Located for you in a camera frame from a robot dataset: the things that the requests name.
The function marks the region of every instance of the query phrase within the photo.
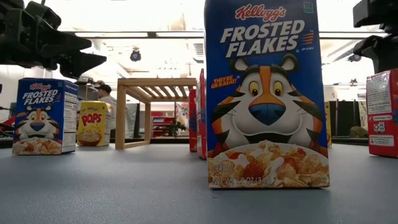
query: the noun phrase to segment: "wall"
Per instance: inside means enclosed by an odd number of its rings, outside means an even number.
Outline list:
[[[9,108],[10,104],[17,100],[18,80],[20,78],[51,78],[52,72],[43,68],[35,67],[25,69],[17,65],[0,65],[0,83],[2,93],[0,94],[0,106]],[[8,111],[0,111],[0,121],[8,119]]]

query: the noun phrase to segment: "table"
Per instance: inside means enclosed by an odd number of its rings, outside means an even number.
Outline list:
[[[116,149],[150,144],[150,103],[188,101],[190,91],[197,85],[196,78],[120,78],[116,106]],[[144,140],[125,143],[126,94],[145,104]]]
[[[0,223],[397,223],[398,160],[333,145],[331,187],[210,190],[187,144],[62,156],[0,149]]]

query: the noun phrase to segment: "black camera equipment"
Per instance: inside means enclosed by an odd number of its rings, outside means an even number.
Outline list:
[[[362,0],[353,9],[354,27],[380,24],[387,35],[372,35],[354,47],[354,54],[373,60],[374,72],[398,68],[398,1]]]
[[[138,49],[132,50],[132,53],[130,55],[130,60],[132,60],[133,62],[137,62],[137,61],[141,60],[141,53],[139,52]]]
[[[0,64],[24,68],[41,66],[64,77],[77,79],[101,65],[106,57],[85,54],[91,41],[58,31],[61,18],[41,4],[23,0],[0,0]]]

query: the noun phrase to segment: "tiger cartoon character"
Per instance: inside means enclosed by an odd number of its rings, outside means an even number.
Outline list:
[[[236,91],[213,110],[218,143],[209,157],[263,140],[296,144],[327,156],[318,143],[324,115],[289,80],[289,74],[299,70],[293,54],[284,55],[280,65],[250,65],[242,58],[229,64],[232,72],[243,75]]]
[[[45,108],[27,106],[28,115],[16,126],[18,137],[16,141],[33,137],[58,141],[56,137],[60,132],[59,125],[49,116],[51,109],[51,104],[48,104]]]

